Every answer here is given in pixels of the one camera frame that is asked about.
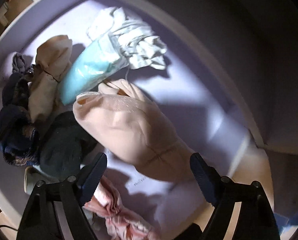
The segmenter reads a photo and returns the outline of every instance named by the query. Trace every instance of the crumpled white fabric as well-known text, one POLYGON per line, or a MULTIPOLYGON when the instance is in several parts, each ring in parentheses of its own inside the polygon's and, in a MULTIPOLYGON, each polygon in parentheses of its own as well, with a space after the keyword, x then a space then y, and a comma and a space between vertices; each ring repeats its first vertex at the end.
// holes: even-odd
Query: crumpled white fabric
POLYGON ((163 58, 167 51, 166 44, 139 17, 127 15, 122 7, 103 9, 87 30, 87 35, 94 41, 108 32, 117 37, 130 69, 146 66, 159 70, 166 68, 163 58))

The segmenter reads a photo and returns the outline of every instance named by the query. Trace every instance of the pink crumpled cloth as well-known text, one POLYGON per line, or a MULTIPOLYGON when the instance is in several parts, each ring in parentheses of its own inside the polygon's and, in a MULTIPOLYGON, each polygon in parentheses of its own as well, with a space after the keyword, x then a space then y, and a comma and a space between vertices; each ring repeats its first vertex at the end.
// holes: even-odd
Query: pink crumpled cloth
POLYGON ((119 191, 104 176, 84 208, 105 218, 107 232, 112 240, 160 239, 153 226, 122 205, 119 191))

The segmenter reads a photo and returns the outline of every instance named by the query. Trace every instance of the pink garment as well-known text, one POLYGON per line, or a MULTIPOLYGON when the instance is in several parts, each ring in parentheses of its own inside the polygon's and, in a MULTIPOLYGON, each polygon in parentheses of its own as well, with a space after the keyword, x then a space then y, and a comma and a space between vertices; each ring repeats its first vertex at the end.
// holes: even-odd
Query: pink garment
POLYGON ((77 97, 77 122, 99 143, 152 179, 179 182, 193 174, 194 152, 170 120, 139 88, 124 79, 99 85, 99 92, 77 97))
POLYGON ((106 220, 107 232, 112 240, 159 240, 154 228, 141 216, 122 205, 118 190, 106 177, 102 177, 85 209, 106 220))

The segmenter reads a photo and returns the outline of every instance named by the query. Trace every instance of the dark blue clothing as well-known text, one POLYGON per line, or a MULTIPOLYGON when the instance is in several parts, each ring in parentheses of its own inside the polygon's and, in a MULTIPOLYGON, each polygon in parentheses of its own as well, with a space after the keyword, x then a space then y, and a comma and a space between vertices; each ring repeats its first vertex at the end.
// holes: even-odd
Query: dark blue clothing
POLYGON ((39 164, 39 133, 28 113, 29 87, 32 74, 14 73, 3 89, 0 111, 0 150, 4 160, 15 166, 39 164))

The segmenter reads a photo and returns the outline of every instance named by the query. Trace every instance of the screw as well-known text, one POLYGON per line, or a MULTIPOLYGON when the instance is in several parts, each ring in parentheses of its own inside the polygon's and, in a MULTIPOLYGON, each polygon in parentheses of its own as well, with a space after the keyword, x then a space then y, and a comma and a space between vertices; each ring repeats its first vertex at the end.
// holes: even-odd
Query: screw
POLYGON ((224 183, 229 183, 231 181, 231 179, 229 179, 227 176, 222 176, 221 181, 224 183))
POLYGON ((255 186, 255 187, 261 187, 260 182, 258 182, 256 180, 252 183, 252 185, 255 186))
POLYGON ((43 180, 39 180, 36 183, 37 187, 41 187, 43 184, 45 184, 45 182, 43 180))
POLYGON ((74 182, 74 181, 76 181, 76 179, 77 179, 76 176, 72 175, 67 178, 67 181, 74 182))

